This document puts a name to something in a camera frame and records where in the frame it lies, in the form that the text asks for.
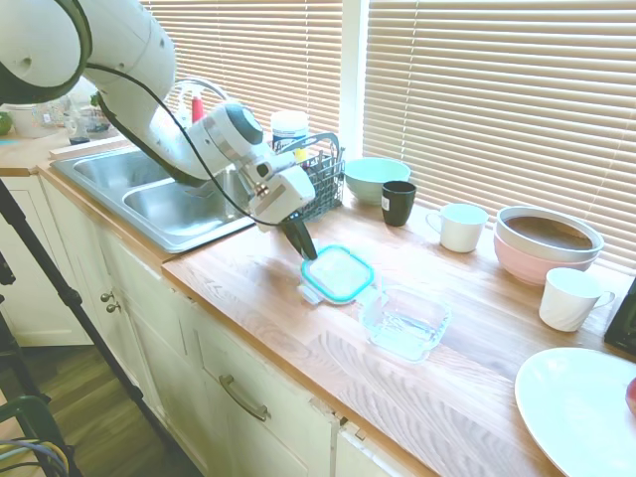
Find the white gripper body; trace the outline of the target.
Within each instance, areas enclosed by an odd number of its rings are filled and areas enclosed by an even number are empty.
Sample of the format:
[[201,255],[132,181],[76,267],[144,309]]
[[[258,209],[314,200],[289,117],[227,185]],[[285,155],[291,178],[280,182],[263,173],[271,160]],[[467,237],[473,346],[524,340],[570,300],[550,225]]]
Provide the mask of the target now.
[[266,192],[260,189],[249,200],[249,213],[262,232],[269,232],[315,199],[314,186],[300,166],[275,174],[264,187]]

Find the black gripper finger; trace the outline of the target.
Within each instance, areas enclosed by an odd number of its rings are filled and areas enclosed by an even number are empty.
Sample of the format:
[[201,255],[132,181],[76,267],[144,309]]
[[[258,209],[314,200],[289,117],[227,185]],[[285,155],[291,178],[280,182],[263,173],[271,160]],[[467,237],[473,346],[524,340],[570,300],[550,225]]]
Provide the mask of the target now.
[[291,245],[298,251],[298,253],[303,256],[300,252],[299,252],[299,245],[297,242],[297,238],[296,238],[296,234],[293,228],[293,224],[296,222],[285,222],[282,224],[282,230],[285,234],[285,236],[287,237],[288,241],[291,243]]
[[293,228],[299,245],[299,252],[306,259],[316,259],[317,251],[305,224],[302,221],[298,221],[293,224]]

